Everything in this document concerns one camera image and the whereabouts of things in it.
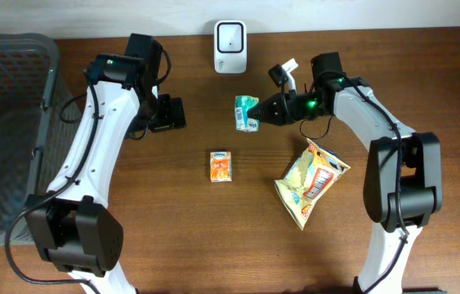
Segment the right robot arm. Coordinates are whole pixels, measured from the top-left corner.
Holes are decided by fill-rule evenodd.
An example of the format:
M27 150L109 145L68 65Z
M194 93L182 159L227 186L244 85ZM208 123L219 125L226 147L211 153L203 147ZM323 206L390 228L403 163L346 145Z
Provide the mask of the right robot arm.
M313 83L298 93L280 65L269 75L281 91L247 116L284 126L330 116L344 122L368 151L364 207L373 222L368 257L355 277L355 293L401 293L414 241L443 202L440 141L393 116L360 77L347 77L336 52L311 61Z

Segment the yellow chips bag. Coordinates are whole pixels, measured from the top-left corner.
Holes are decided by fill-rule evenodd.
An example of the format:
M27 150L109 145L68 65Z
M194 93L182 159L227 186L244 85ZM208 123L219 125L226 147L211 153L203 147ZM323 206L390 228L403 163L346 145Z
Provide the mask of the yellow chips bag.
M304 230L317 201L351 168L314 140L307 139L307 143L284 178L275 180L279 198L300 230Z

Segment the teal tissue pack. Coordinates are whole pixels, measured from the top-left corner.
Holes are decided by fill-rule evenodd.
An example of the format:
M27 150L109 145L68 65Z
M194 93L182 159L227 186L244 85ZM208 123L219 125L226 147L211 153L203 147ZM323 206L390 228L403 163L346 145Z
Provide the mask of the teal tissue pack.
M250 118L247 112L257 105L259 99L253 96L236 96L234 103L234 116L237 131L259 131L259 122Z

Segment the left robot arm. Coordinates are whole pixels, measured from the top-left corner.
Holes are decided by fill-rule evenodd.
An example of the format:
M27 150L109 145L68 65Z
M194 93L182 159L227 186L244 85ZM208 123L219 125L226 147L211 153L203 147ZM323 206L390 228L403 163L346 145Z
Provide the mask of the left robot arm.
M86 109L44 196L30 196L25 219L43 261L87 293L136 293L119 257L123 227L108 210L109 186L126 139L186 125L180 98L159 93L169 54L153 37L134 33L122 55L99 54L84 72Z

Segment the orange tissue pack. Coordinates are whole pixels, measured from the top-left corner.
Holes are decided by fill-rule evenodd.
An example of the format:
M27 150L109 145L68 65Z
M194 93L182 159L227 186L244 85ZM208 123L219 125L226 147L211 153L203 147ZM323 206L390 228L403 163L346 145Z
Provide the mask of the orange tissue pack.
M232 181L231 152L211 152L209 164L212 183Z

